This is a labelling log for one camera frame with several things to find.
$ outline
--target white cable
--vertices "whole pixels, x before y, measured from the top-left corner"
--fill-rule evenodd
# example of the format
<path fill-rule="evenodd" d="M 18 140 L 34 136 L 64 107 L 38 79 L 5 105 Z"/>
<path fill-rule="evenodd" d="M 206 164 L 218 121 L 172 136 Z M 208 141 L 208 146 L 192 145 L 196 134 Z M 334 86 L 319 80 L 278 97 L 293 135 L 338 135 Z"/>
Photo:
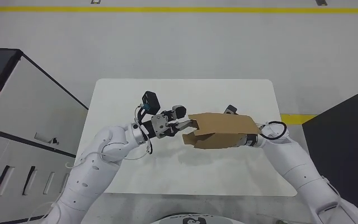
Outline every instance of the white cable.
<path fill-rule="evenodd" d="M 37 208 L 35 208 L 35 210 L 31 213 L 31 215 L 30 215 L 29 218 L 27 219 L 26 224 L 29 224 L 30 219 L 34 216 L 34 213 L 35 213 L 39 208 L 41 208 L 42 206 L 44 206 L 44 205 L 46 205 L 46 204 L 51 204 L 51 208 L 50 208 L 50 209 L 46 212 L 46 214 L 45 214 L 44 216 L 42 216 L 38 221 L 40 222 L 42 219 L 44 219 L 44 217 L 47 216 L 47 215 L 52 211 L 53 206 L 57 206 L 58 211 L 59 211 L 59 216 L 58 216 L 58 219 L 57 219 L 56 224 L 58 224 L 58 223 L 60 222 L 62 213 L 61 213 L 61 208 L 60 208 L 60 206 L 57 204 L 57 202 L 45 202 L 45 203 L 39 205 L 39 206 L 38 206 Z"/>
<path fill-rule="evenodd" d="M 35 208 L 35 210 L 31 213 L 31 215 L 29 216 L 29 218 L 27 219 L 27 222 L 26 222 L 26 224 L 29 224 L 29 222 L 30 222 L 30 219 L 34 216 L 34 213 L 39 209 L 39 208 L 41 208 L 42 206 L 44 206 L 44 205 L 46 205 L 46 204 L 52 204 L 53 202 L 45 202 L 45 203 L 43 203 L 43 204 L 40 204 L 37 208 Z"/>

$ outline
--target black cable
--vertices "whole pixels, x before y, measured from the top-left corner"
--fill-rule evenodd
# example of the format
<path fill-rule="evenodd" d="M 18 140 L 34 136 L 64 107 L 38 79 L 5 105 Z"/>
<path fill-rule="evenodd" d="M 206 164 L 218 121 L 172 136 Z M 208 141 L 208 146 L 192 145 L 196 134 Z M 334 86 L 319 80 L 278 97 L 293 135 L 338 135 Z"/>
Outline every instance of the black cable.
<path fill-rule="evenodd" d="M 149 155 L 151 155 L 153 153 L 153 145 L 152 142 L 149 142 L 150 144 L 150 152 L 148 152 Z"/>
<path fill-rule="evenodd" d="M 277 139 L 281 138 L 282 136 L 284 136 L 284 134 L 285 134 L 286 131 L 287 131 L 287 125 L 286 125 L 285 123 L 283 123 L 283 122 L 273 121 L 273 122 L 269 122 L 268 124 L 282 124 L 282 125 L 284 126 L 284 131 L 283 131 L 279 136 L 277 136 L 277 137 L 268 137 L 268 136 L 266 136 L 266 135 L 264 135 L 264 134 L 260 134 L 261 136 L 263 136 L 264 138 L 266 138 L 266 139 L 268 139 L 268 140 L 277 140 Z"/>
<path fill-rule="evenodd" d="M 136 116 L 138 118 L 138 124 L 142 125 L 142 120 L 143 120 L 145 114 L 147 114 L 147 112 L 143 108 L 140 108 L 138 111 L 138 114 Z"/>

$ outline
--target black panel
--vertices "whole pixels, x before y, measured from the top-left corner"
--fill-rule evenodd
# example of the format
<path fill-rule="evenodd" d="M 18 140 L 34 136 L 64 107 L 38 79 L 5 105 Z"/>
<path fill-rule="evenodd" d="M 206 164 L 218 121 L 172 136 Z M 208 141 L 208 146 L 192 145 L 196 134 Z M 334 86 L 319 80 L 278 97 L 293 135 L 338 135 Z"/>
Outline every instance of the black panel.
<path fill-rule="evenodd" d="M 358 206 L 358 95 L 302 125 L 318 172 Z"/>
<path fill-rule="evenodd" d="M 326 0 L 315 0 L 318 6 L 327 6 Z"/>
<path fill-rule="evenodd" d="M 22 55 L 18 49 L 0 48 L 0 92 Z"/>

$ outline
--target cabinet door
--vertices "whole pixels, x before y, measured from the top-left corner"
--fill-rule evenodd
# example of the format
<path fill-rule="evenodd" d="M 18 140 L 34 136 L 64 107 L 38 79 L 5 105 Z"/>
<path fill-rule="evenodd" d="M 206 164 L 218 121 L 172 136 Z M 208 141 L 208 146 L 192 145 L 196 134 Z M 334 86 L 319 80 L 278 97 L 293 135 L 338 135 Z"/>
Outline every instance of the cabinet door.
<path fill-rule="evenodd" d="M 53 202 L 63 190 L 74 158 L 0 137 L 0 222 L 28 218 L 36 207 Z M 49 205 L 39 208 L 41 216 Z"/>
<path fill-rule="evenodd" d="M 24 57 L 0 92 L 1 132 L 68 153 L 77 152 L 86 116 L 86 108 Z"/>

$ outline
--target ventilation slot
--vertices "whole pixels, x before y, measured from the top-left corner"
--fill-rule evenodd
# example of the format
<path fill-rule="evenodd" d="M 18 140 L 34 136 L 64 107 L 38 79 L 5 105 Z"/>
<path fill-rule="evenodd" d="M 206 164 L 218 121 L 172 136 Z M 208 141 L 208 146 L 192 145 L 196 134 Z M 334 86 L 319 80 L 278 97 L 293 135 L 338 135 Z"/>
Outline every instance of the ventilation slot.
<path fill-rule="evenodd" d="M 14 169 L 15 167 L 13 166 L 5 166 L 4 170 L 2 171 L 2 174 L 0 176 L 0 196 L 2 196 L 5 192 L 5 189 L 10 181 Z"/>

